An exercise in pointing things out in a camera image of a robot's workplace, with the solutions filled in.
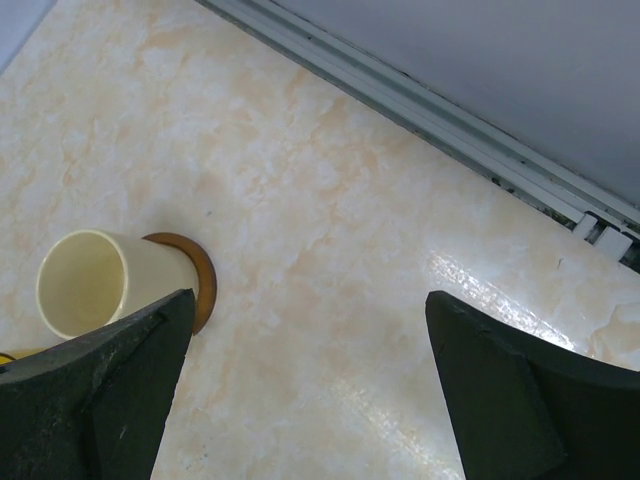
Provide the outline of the dark wooden coaster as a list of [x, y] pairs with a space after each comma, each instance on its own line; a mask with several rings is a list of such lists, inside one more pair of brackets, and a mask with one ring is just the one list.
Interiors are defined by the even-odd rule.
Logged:
[[177, 233], [157, 232], [145, 235], [143, 239], [177, 249], [192, 262], [198, 279], [192, 335], [197, 335], [211, 318], [218, 293], [216, 271], [210, 256], [197, 242]]

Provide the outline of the cream yellow mug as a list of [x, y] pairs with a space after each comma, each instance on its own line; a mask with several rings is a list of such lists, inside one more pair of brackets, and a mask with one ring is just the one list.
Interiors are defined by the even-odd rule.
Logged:
[[195, 266], [178, 249], [85, 229], [60, 239], [41, 263], [40, 316], [69, 340], [122, 319], [177, 290], [199, 292]]

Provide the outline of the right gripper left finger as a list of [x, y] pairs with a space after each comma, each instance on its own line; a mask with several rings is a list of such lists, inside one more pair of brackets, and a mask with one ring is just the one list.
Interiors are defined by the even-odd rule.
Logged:
[[179, 290], [2, 365], [2, 478], [150, 478], [194, 319]]

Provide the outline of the yellow glass mug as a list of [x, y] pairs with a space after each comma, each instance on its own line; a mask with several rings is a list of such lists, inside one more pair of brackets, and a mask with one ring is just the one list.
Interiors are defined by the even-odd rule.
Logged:
[[34, 355], [36, 353], [41, 352], [42, 349], [38, 348], [38, 349], [19, 349], [19, 350], [13, 350], [13, 351], [8, 351], [8, 352], [1, 352], [0, 353], [0, 364], [6, 364], [6, 363], [10, 363], [31, 355]]

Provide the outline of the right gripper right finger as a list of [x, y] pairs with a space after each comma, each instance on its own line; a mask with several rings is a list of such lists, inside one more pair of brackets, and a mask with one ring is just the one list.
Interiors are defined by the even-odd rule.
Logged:
[[493, 319], [444, 291], [429, 339], [468, 479], [636, 479], [639, 374]]

